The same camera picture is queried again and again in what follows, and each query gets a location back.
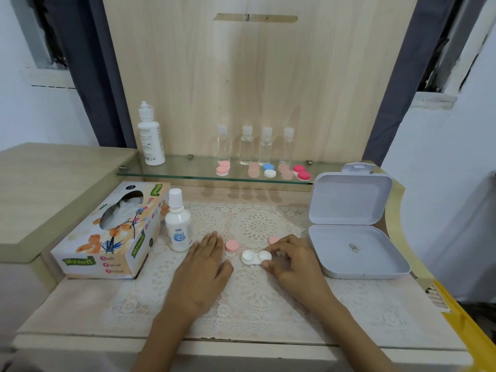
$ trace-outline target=blue logo on bottle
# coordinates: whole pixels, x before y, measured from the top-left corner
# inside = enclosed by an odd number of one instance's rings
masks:
[[[184,233],[174,234],[174,240],[177,242],[182,242],[183,240],[186,240],[186,236],[184,236]]]

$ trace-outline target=person's right hand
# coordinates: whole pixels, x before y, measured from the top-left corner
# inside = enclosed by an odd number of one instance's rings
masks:
[[[265,250],[273,255],[279,250],[286,252],[291,260],[289,270],[276,261],[269,260],[262,262],[262,268],[272,273],[281,286],[317,318],[330,308],[341,306],[320,270],[317,257],[304,240],[295,235],[288,235],[277,243],[269,245]]]

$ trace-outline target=floral lace pattern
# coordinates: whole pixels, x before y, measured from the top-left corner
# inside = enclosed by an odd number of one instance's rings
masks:
[[[194,238],[217,230],[225,240],[239,242],[236,253],[224,252],[234,273],[211,310],[197,319],[188,338],[241,341],[333,344],[321,325],[259,266],[244,265],[245,249],[262,250],[270,236],[304,235],[310,225],[307,208],[257,204],[187,203]],[[138,279],[120,285],[104,312],[102,327],[122,336],[146,336],[159,312],[174,271],[186,252],[169,248],[162,234],[155,243]],[[394,281],[328,279],[338,299],[380,346],[434,345],[420,329],[409,308],[399,299],[401,285]]]

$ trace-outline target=clear bottle with white cap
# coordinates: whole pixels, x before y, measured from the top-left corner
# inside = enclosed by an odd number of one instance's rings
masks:
[[[191,214],[183,206],[183,192],[179,188],[169,190],[170,211],[165,216],[165,226],[170,237],[170,248],[184,252],[193,245]]]
[[[139,138],[145,163],[151,166],[161,165],[165,162],[164,145],[160,125],[153,120],[153,107],[143,100],[138,111],[141,118],[138,124]]]
[[[239,142],[239,162],[248,165],[253,160],[253,127],[243,125],[243,135]]]
[[[227,133],[227,124],[219,124],[217,127],[219,135],[217,136],[217,159],[219,162],[230,160],[229,135]]]
[[[262,136],[260,137],[260,145],[258,146],[258,163],[261,166],[270,163],[272,157],[272,128],[264,126],[262,128]]]
[[[283,150],[279,164],[287,164],[291,166],[291,163],[293,162],[293,154],[295,152],[294,130],[294,128],[284,128]]]

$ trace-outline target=hand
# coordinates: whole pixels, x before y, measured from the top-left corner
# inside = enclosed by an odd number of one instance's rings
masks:
[[[219,271],[223,249],[224,241],[217,231],[191,246],[174,273],[162,312],[180,316],[191,324],[210,309],[234,270],[226,260]]]
[[[330,308],[341,307],[320,270],[317,257],[304,240],[288,235],[265,250],[272,254],[279,250],[286,252],[286,258],[291,260],[289,270],[269,260],[262,262],[262,268],[273,274],[281,286],[318,319]]]

